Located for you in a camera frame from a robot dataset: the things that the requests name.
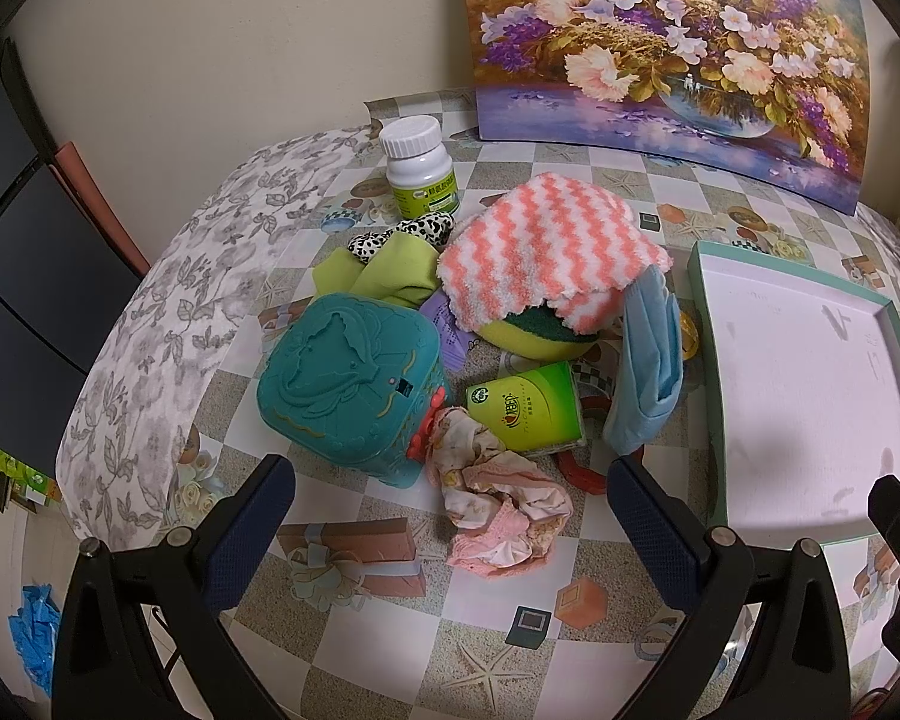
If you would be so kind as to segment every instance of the white bottle cap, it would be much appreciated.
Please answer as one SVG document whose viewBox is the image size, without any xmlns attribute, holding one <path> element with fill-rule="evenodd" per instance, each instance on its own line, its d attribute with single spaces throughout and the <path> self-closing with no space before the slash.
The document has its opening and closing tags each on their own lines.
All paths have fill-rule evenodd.
<svg viewBox="0 0 900 720">
<path fill-rule="evenodd" d="M 380 130 L 380 145 L 386 156 L 405 159 L 425 154 L 443 141 L 440 122 L 432 116 L 396 119 Z"/>
</svg>

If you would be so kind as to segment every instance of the metal screw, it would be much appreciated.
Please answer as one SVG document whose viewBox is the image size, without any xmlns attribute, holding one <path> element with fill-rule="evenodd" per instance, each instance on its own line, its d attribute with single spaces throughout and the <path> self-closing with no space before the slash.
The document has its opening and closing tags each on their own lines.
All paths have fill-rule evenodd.
<svg viewBox="0 0 900 720">
<path fill-rule="evenodd" d="M 802 538 L 800 540 L 800 549 L 807 557 L 819 557 L 821 552 L 820 545 L 813 541 L 812 538 Z"/>
<path fill-rule="evenodd" d="M 84 538 L 80 542 L 80 555 L 93 557 L 97 552 L 100 552 L 100 540 L 98 538 L 90 536 L 90 538 Z"/>
<path fill-rule="evenodd" d="M 193 533 L 190 528 L 180 525 L 178 528 L 173 528 L 170 533 L 167 533 L 167 543 L 172 547 L 182 547 L 190 543 L 190 537 Z"/>
<path fill-rule="evenodd" d="M 730 528 L 718 527 L 714 528 L 710 533 L 710 538 L 713 539 L 713 543 L 720 544 L 722 547 L 730 547 L 733 546 L 737 541 L 736 533 L 730 530 Z"/>
</svg>

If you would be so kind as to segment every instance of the pink and white striped towel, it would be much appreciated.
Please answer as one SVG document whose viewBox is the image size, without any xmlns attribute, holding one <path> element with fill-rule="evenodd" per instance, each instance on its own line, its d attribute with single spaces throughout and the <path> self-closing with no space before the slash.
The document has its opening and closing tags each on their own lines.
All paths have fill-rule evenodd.
<svg viewBox="0 0 900 720">
<path fill-rule="evenodd" d="M 648 266 L 666 272 L 672 264 L 623 199 L 544 172 L 466 225 L 440 257 L 437 276 L 464 330 L 546 302 L 583 334 L 620 314 L 624 288 Z"/>
</svg>

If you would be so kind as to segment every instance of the orange cube print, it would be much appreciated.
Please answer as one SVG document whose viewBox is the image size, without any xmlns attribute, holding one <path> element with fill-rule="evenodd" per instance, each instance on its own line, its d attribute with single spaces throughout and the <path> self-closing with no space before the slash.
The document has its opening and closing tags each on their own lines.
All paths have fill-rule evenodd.
<svg viewBox="0 0 900 720">
<path fill-rule="evenodd" d="M 586 628 L 607 616 L 607 591 L 589 577 L 581 577 L 557 591 L 554 617 L 572 628 Z"/>
</svg>

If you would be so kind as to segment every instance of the light blue cloth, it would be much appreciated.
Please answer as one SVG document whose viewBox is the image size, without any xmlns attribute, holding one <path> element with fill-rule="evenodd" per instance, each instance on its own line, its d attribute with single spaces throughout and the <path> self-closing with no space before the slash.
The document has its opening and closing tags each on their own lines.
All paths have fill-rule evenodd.
<svg viewBox="0 0 900 720">
<path fill-rule="evenodd" d="M 624 290 L 624 341 L 604 441 L 629 455 L 653 440 L 683 384 L 677 298 L 651 265 Z"/>
<path fill-rule="evenodd" d="M 24 661 L 29 678 L 49 696 L 53 683 L 53 651 L 60 628 L 60 612 L 50 598 L 48 584 L 28 584 L 23 589 L 24 605 L 8 618 L 10 635 L 17 654 Z"/>
</svg>

